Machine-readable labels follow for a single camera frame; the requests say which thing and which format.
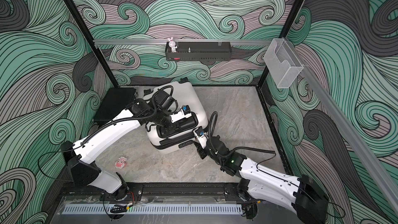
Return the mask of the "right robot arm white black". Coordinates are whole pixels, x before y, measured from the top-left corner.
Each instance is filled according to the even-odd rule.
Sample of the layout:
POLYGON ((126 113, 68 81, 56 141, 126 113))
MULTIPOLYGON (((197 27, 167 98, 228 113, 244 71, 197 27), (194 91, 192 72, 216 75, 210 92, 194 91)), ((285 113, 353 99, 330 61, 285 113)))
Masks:
POLYGON ((237 189, 245 201, 266 201, 295 213, 305 224, 324 224, 328 215, 329 197, 308 175, 300 177, 279 173, 240 153, 242 147, 229 150, 218 136, 212 134, 217 112, 210 117, 208 131, 202 127, 193 130, 198 154, 210 157, 220 170, 240 178, 237 189))

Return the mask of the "white hard-shell suitcase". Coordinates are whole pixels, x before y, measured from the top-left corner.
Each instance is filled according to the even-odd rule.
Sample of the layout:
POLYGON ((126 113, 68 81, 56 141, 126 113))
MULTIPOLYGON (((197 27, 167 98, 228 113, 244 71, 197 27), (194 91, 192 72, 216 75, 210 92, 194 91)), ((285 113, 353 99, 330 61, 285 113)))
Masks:
POLYGON ((196 132, 205 134, 208 130, 208 118, 197 96, 193 85, 188 79, 172 82, 155 88, 163 89, 177 104, 177 113, 170 115, 170 123, 148 128, 147 135, 151 144, 160 153, 167 154, 187 147, 196 140, 196 132))

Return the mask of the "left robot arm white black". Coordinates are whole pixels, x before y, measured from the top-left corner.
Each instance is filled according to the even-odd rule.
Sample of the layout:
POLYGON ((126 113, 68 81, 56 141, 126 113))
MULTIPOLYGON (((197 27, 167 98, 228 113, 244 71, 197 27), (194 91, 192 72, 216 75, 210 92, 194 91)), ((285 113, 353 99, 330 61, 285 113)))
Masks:
POLYGON ((148 100, 137 98, 94 133, 75 143, 63 144, 61 153, 74 185, 93 186, 107 192, 116 201, 124 200, 129 187, 122 176, 100 169, 95 160, 110 145, 146 122, 169 131, 177 129, 177 122, 190 117, 191 110, 187 105, 179 106, 173 92, 173 86, 164 86, 148 100))

